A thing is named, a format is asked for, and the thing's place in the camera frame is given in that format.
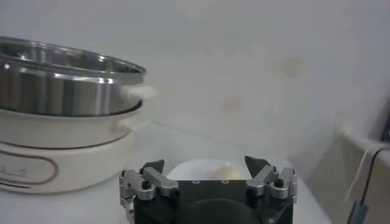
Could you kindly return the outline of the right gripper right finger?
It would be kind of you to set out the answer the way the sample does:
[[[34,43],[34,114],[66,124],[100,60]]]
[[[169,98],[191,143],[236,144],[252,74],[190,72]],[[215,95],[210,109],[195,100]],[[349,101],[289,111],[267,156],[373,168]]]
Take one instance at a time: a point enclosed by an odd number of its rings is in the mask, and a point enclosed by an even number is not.
[[[272,198],[284,200],[289,197],[297,202],[297,172],[293,167],[284,167],[281,172],[265,159],[252,156],[244,157],[251,179],[246,180],[247,187],[256,197],[263,196],[266,189]]]

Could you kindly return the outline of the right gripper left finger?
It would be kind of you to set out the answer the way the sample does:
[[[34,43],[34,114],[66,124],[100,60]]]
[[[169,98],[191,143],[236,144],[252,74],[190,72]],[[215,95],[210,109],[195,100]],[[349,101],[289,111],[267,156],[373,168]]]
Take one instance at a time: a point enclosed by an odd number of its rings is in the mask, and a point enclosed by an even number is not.
[[[119,175],[120,205],[131,213],[134,198],[151,201],[156,196],[176,199],[180,196],[179,182],[170,180],[162,174],[163,159],[146,163],[138,172],[123,170]]]

